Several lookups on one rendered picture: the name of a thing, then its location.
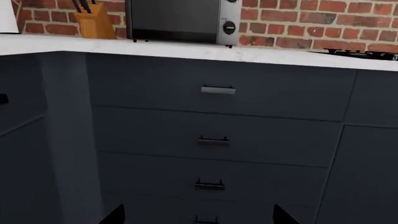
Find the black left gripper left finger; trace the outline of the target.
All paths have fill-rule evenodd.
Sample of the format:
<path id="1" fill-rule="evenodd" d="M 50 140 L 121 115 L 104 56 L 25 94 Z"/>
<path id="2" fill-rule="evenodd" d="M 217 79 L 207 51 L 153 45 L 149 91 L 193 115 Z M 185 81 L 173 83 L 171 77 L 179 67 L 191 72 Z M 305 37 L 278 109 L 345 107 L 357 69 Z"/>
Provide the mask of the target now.
<path id="1" fill-rule="evenodd" d="M 120 204 L 107 216 L 105 216 L 98 224 L 124 224 L 125 209 L 124 205 Z"/>

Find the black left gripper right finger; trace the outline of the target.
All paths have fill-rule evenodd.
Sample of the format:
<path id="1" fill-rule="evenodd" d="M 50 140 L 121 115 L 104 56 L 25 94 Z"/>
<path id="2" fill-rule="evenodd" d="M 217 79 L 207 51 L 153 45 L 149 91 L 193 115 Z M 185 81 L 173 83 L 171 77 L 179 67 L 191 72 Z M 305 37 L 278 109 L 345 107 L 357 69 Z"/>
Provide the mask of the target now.
<path id="1" fill-rule="evenodd" d="M 282 207 L 275 204 L 272 214 L 273 224 L 300 224 L 295 218 L 290 216 Z"/>

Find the dark bottom drawer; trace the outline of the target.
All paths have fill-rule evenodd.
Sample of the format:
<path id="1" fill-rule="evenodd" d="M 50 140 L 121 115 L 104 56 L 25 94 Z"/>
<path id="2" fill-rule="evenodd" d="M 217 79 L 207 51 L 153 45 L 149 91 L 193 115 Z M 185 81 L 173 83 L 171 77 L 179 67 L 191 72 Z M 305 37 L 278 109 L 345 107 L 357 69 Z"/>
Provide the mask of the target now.
<path id="1" fill-rule="evenodd" d="M 123 204 L 126 224 L 272 224 L 274 203 L 240 203 L 164 195 L 103 194 L 104 210 Z"/>

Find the dark cabinet door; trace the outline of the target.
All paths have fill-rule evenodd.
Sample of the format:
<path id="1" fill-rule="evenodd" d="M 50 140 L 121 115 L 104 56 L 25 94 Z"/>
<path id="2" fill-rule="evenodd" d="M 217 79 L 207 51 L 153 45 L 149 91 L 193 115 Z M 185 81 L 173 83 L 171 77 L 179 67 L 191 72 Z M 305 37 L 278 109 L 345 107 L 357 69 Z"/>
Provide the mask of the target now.
<path id="1" fill-rule="evenodd" d="M 398 129 L 345 126 L 316 224 L 398 224 Z"/>

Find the dark side cabinet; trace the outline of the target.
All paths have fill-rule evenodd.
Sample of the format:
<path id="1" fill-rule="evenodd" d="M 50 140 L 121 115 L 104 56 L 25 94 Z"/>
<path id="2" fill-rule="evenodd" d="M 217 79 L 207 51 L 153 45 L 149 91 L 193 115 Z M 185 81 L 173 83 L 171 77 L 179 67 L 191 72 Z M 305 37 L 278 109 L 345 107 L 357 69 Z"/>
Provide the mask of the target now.
<path id="1" fill-rule="evenodd" d="M 45 109 L 35 55 L 0 56 L 0 224 L 40 221 Z"/>

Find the white marble countertop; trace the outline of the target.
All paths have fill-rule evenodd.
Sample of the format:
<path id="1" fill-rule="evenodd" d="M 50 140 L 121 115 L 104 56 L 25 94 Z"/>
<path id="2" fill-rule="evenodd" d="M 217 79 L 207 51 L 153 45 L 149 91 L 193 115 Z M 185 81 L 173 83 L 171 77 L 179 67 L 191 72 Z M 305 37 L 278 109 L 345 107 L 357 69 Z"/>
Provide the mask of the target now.
<path id="1" fill-rule="evenodd" d="M 86 52 L 203 59 L 308 67 L 352 68 L 398 72 L 398 62 L 340 57 L 301 50 L 279 50 L 215 45 L 131 42 L 129 40 L 81 39 L 47 35 L 0 34 L 0 55 L 43 52 Z"/>

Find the black gas stovetop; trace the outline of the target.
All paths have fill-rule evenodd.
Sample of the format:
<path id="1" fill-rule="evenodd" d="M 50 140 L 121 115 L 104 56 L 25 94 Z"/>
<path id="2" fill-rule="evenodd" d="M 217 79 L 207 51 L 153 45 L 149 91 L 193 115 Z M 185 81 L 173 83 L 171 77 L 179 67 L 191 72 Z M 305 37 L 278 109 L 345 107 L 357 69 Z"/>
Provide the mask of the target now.
<path id="1" fill-rule="evenodd" d="M 398 61 L 398 54 L 392 54 L 388 52 L 361 52 L 360 50 L 339 50 L 339 49 L 325 49 L 328 51 L 327 54 L 339 55 L 343 57 L 354 57 L 361 59 L 371 60 L 387 60 L 387 61 Z"/>

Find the wooden knife block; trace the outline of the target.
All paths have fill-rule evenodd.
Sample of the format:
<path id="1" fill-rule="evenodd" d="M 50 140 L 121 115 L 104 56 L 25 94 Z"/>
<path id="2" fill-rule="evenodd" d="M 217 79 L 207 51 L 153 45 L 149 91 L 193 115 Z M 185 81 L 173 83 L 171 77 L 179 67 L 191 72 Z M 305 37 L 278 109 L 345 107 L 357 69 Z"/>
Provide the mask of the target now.
<path id="1" fill-rule="evenodd" d="M 75 12 L 74 16 L 80 26 L 80 34 L 86 39 L 117 39 L 113 25 L 102 2 L 86 0 L 91 14 L 82 9 L 82 13 Z"/>

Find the silver toaster oven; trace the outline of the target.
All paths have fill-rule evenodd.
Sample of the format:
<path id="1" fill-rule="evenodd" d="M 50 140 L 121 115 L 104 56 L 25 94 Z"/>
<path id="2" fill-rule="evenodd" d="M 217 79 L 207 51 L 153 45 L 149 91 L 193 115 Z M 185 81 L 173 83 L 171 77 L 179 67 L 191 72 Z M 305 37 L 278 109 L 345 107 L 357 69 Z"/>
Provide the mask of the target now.
<path id="1" fill-rule="evenodd" d="M 126 37 L 133 41 L 161 40 L 238 44 L 243 0 L 125 0 Z"/>

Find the white appliance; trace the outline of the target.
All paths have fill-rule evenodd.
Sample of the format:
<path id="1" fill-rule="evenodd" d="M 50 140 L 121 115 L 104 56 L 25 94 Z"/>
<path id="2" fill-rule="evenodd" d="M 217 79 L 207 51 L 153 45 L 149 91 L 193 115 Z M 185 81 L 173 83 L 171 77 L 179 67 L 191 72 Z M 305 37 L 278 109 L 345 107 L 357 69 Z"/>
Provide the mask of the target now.
<path id="1" fill-rule="evenodd" d="M 19 34 L 11 0 L 0 0 L 0 34 Z"/>

